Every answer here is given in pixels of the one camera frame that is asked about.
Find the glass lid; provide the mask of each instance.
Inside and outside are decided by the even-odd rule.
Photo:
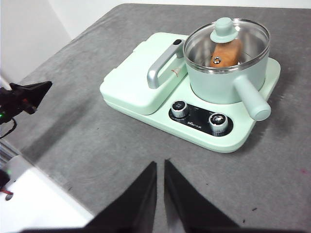
[[[270,35],[268,30],[258,23],[247,19],[221,18],[216,22],[205,25],[193,32],[186,40],[183,50],[189,66],[209,72],[242,70],[260,61],[269,50]],[[221,57],[217,57],[219,48],[226,48],[233,43],[240,48],[233,48],[234,55],[238,54],[236,63],[231,66],[217,66],[225,64]]]

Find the mint green pot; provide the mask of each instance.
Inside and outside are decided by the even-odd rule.
[[[215,22],[203,26],[186,40],[183,53],[193,92],[201,99],[216,104],[242,101],[252,119],[260,121],[271,113],[271,107],[258,92],[265,82],[270,35],[260,24],[234,19],[237,38],[243,49],[240,64],[232,67],[208,67],[216,43],[208,35]]]

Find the appliance base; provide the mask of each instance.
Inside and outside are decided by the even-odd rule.
[[[269,58],[265,83],[259,91],[266,100],[268,100],[278,81],[280,70],[279,63],[276,60]],[[176,100],[184,100],[191,105],[213,112],[226,114],[233,121],[232,131],[225,136],[216,137],[173,121],[169,117],[169,110],[171,108],[171,104]],[[171,95],[163,102],[160,108],[150,115],[137,114],[109,101],[106,101],[106,103],[112,108],[130,117],[190,141],[203,148],[221,153],[230,153],[240,148],[248,138],[256,123],[249,116],[242,102],[233,104],[214,104],[198,98],[190,87],[188,75],[185,76]]]

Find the printed logo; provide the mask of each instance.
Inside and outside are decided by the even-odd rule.
[[[190,121],[188,121],[187,124],[195,126],[195,127],[199,128],[199,129],[202,128],[202,126],[196,125],[196,124],[194,124],[193,122],[190,122]]]

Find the lid knob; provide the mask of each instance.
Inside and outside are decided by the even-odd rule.
[[[216,21],[215,30],[210,34],[210,39],[215,43],[227,43],[234,40],[238,31],[233,27],[232,19],[220,18]]]

